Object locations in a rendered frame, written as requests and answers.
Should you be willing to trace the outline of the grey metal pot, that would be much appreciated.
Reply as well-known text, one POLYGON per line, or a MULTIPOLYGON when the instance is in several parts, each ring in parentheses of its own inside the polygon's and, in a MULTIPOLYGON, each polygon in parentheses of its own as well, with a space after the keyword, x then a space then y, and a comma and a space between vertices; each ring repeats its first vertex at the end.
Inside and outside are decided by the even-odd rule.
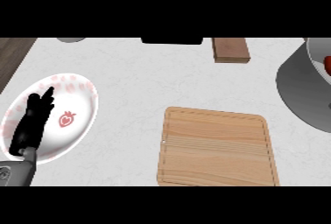
POLYGON ((331 75, 324 60, 331 38, 307 38, 278 68, 276 89, 285 106, 316 129, 331 133, 331 75))

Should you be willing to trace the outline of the black appliance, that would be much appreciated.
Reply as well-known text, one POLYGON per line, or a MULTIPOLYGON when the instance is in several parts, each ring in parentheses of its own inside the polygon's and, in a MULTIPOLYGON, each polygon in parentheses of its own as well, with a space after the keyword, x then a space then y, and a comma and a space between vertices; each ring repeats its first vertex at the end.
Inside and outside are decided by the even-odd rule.
POLYGON ((143 44, 200 45, 203 38, 140 38, 143 44))

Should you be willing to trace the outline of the white strawberry print plate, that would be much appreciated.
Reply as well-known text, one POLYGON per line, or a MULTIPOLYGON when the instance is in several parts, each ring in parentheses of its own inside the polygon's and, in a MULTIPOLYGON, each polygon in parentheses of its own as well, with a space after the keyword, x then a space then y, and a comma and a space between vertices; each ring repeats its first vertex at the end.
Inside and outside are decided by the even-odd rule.
POLYGON ((36 151, 37 164, 61 158, 78 145, 89 133, 99 110, 99 94, 92 81, 75 73, 59 73, 37 81, 15 98, 0 123, 0 150, 9 160, 22 157, 9 153, 16 125, 27 112, 27 97, 43 94, 55 87, 50 116, 46 122, 41 144, 36 151))

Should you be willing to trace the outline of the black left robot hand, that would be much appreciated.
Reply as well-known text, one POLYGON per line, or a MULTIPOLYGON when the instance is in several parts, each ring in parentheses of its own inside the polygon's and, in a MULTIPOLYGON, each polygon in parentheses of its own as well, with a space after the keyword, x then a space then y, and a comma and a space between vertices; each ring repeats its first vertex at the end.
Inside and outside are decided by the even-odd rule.
POLYGON ((47 118, 55 107, 55 88, 50 87, 43 95, 33 93, 27 98, 25 115, 15 128, 15 134, 9 147, 13 156, 22 156, 22 149, 38 148, 41 143, 47 118))

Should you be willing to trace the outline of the brown wooden block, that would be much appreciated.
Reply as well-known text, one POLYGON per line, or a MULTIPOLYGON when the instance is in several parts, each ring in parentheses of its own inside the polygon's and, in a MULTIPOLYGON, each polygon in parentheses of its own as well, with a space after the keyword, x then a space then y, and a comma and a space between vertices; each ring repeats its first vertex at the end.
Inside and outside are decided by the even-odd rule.
POLYGON ((245 38, 213 38, 211 47, 216 63, 247 63, 251 59, 245 38))

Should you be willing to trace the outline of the dark wooden panel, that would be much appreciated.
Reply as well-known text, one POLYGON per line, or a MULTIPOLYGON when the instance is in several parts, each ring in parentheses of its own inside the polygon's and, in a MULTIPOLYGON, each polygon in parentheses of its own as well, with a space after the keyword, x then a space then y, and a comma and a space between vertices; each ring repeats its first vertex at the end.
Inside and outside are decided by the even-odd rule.
POLYGON ((0 38, 0 94, 36 41, 37 38, 0 38))

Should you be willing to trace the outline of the wooden cutting board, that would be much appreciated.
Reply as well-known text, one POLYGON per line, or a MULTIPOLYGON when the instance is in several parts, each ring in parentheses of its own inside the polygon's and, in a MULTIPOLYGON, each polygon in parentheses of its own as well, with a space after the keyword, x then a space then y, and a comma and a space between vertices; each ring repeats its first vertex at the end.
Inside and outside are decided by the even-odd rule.
POLYGON ((163 186, 278 186, 265 118, 167 108, 157 180, 163 186))

